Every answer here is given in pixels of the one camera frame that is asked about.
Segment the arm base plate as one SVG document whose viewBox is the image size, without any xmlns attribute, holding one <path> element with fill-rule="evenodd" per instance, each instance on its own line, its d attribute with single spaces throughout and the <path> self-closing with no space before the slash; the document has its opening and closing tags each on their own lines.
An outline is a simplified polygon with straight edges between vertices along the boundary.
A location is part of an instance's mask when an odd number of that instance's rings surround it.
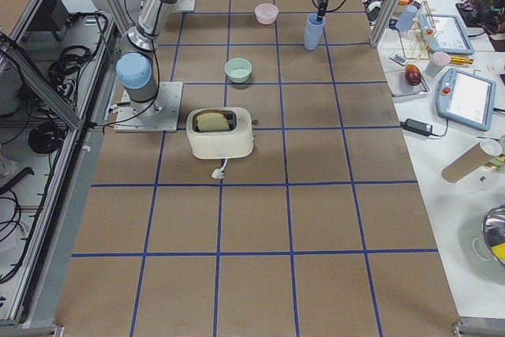
<svg viewBox="0 0 505 337">
<path fill-rule="evenodd" d="M 178 127 L 182 92 L 181 81 L 162 81 L 156 101 L 140 116 L 140 104 L 120 107 L 114 129 L 121 133 L 174 133 Z"/>
<path fill-rule="evenodd" d="M 194 11 L 196 0 L 178 0 L 172 11 L 174 13 L 191 13 Z"/>
</svg>

